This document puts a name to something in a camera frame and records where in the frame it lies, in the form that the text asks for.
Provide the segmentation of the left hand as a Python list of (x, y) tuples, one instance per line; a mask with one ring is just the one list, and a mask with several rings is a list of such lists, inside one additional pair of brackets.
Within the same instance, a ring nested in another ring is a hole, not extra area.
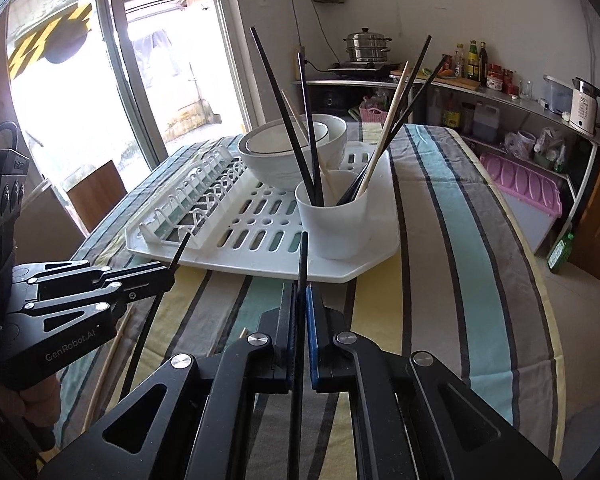
[(35, 386), (19, 392), (0, 383), (0, 409), (9, 418), (23, 417), (34, 426), (54, 426), (61, 412), (57, 375), (53, 374)]

